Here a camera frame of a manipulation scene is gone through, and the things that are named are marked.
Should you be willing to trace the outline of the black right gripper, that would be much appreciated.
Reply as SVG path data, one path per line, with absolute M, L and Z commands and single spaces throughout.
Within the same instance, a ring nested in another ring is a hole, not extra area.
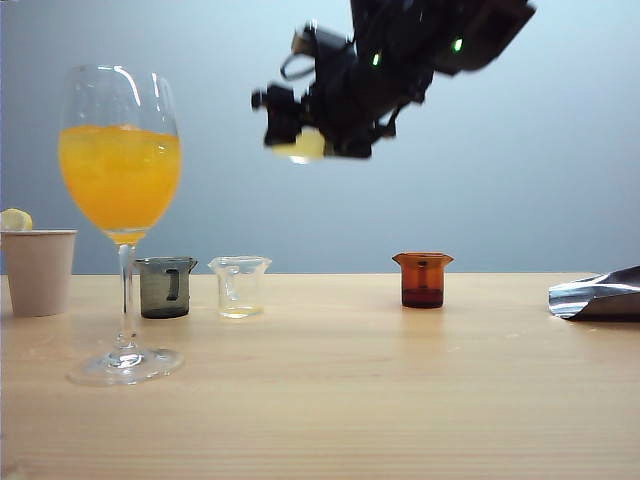
M 325 157 L 369 159 L 372 144 L 396 136 L 399 113 L 423 103 L 431 84 L 430 66 L 397 61 L 385 52 L 335 52 L 317 58 L 314 70 L 305 101 L 324 135 Z M 302 106 L 292 89 L 270 84 L 254 90 L 251 107 L 267 112 L 265 146 L 296 142 Z

